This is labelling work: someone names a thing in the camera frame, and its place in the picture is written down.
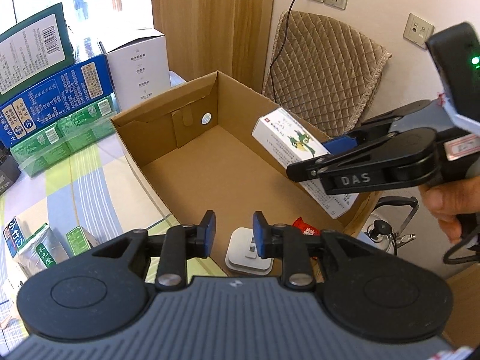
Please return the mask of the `person's right hand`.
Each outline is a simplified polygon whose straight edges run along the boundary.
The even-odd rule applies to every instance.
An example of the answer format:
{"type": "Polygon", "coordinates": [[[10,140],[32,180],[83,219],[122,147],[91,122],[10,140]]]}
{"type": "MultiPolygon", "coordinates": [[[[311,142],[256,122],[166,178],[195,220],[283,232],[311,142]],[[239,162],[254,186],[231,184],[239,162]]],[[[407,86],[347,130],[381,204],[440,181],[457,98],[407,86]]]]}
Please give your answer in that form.
{"type": "Polygon", "coordinates": [[[461,240],[459,215],[479,213],[479,177],[459,180],[434,187],[418,187],[425,208],[438,220],[439,227],[452,244],[461,240]]]}

